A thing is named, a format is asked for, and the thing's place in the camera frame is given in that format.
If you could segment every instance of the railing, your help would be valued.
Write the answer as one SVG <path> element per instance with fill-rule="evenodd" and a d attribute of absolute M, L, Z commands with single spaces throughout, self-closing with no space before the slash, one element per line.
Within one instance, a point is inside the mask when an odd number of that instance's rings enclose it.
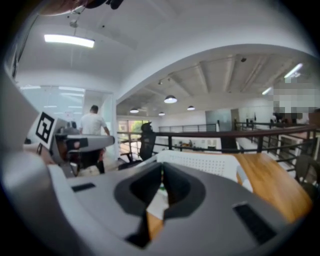
<path fill-rule="evenodd" d="M 298 157 L 297 154 L 292 153 L 292 150 L 298 150 L 300 154 L 309 156 L 315 155 L 315 149 L 317 144 L 317 134 L 319 131 L 315 125 L 288 125 L 288 124 L 271 124 L 271 123 L 236 123 L 237 130 L 235 131 L 220 131 L 220 132 L 156 132 L 157 138 L 167 138 L 163 143 L 156 141 L 154 144 L 161 150 L 179 150 L 179 151 L 197 151 L 206 153 L 271 153 L 276 156 L 277 162 L 288 162 L 292 168 L 287 171 L 294 170 L 295 159 Z M 139 156 L 138 137 L 141 136 L 139 132 L 118 132 L 119 146 L 121 155 L 136 155 Z M 296 144 L 287 143 L 281 141 L 280 136 L 287 135 L 290 138 L 299 138 L 300 142 Z M 218 146 L 198 147 L 198 146 L 187 146 L 187 145 L 176 145 L 173 144 L 175 138 L 187 138 L 188 140 L 195 140 L 196 138 L 212 139 L 212 138 L 247 138 L 255 148 L 245 149 L 240 148 L 219 148 Z"/>
<path fill-rule="evenodd" d="M 212 124 L 195 124 L 195 125 L 176 125 L 176 126 L 160 126 L 161 133 L 200 133 L 200 132 L 216 132 L 217 126 Z"/>

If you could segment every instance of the wooden desk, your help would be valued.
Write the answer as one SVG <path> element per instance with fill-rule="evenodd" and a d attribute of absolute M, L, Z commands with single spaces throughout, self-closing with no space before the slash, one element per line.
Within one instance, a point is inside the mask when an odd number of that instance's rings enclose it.
<path fill-rule="evenodd" d="M 231 155 L 235 156 L 242 166 L 251 183 L 253 193 L 278 209 L 290 223 L 305 216 L 311 210 L 313 205 L 307 193 L 267 154 Z M 163 228 L 163 221 L 148 212 L 147 220 L 150 238 L 153 239 Z"/>

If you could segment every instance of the ceiling light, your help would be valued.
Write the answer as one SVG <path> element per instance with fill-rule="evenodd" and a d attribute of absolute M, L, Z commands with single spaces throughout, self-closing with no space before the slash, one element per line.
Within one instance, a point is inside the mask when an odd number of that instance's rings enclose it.
<path fill-rule="evenodd" d="M 93 48 L 95 45 L 94 40 L 63 34 L 45 34 L 44 40 L 47 43 L 65 43 L 89 48 Z"/>
<path fill-rule="evenodd" d="M 296 65 L 288 74 L 286 74 L 286 75 L 284 76 L 284 78 L 290 77 L 293 73 L 295 73 L 295 72 L 297 72 L 299 69 L 301 69 L 302 66 L 303 66 L 303 64 L 302 64 L 302 63 L 299 63 L 299 64 Z"/>
<path fill-rule="evenodd" d="M 75 88 L 75 87 L 64 87 L 64 86 L 59 86 L 59 90 L 66 90 L 66 91 L 75 91 L 75 92 L 85 92 L 85 89 L 81 88 Z"/>
<path fill-rule="evenodd" d="M 78 97 L 83 97 L 84 96 L 83 94 L 80 94 L 80 93 L 69 93 L 69 92 L 62 92 L 60 94 L 64 95 L 64 96 L 78 96 Z"/>
<path fill-rule="evenodd" d="M 168 104 L 176 103 L 178 100 L 175 96 L 169 95 L 165 98 L 164 102 Z"/>
<path fill-rule="evenodd" d="M 266 89 L 266 90 L 262 93 L 262 95 L 266 95 L 271 89 L 272 89 L 272 87 L 269 87 L 268 89 Z"/>
<path fill-rule="evenodd" d="M 26 85 L 26 86 L 21 86 L 21 90 L 30 90 L 30 89 L 41 89 L 40 86 L 32 86 L 32 85 Z"/>
<path fill-rule="evenodd" d="M 136 109 L 136 108 L 133 108 L 133 109 L 130 110 L 130 113 L 136 114 L 136 113 L 139 113 L 139 110 Z"/>

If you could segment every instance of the black office chair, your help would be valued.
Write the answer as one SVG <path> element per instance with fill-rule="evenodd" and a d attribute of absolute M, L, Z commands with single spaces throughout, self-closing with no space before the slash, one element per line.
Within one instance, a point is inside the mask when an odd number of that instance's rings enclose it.
<path fill-rule="evenodd" d="M 313 167 L 314 169 L 313 175 L 315 177 L 310 177 L 311 167 Z M 317 163 L 309 155 L 304 155 L 304 154 L 299 155 L 295 163 L 295 179 L 303 187 L 303 189 L 310 196 L 313 202 L 317 200 L 320 194 L 320 191 L 319 191 L 320 164 L 319 163 Z"/>
<path fill-rule="evenodd" d="M 152 157 L 152 152 L 154 150 L 155 142 L 156 142 L 156 133 L 152 131 L 151 122 L 144 123 L 141 126 L 141 147 L 140 147 L 140 153 L 139 156 L 143 161 L 149 159 Z M 126 168 L 134 167 L 137 164 L 141 163 L 141 160 L 133 161 L 133 158 L 130 156 L 131 153 L 126 154 L 129 162 L 121 164 L 118 166 L 118 170 L 123 170 Z"/>

